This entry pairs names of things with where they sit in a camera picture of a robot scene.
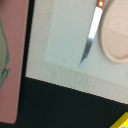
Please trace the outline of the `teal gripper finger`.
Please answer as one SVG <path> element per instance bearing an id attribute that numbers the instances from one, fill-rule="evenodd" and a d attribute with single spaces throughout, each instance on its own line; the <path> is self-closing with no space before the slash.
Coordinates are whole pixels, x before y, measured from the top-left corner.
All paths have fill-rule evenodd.
<path id="1" fill-rule="evenodd" d="M 9 69 L 6 68 L 9 60 L 8 44 L 2 27 L 2 20 L 0 19 L 0 88 L 9 74 Z"/>

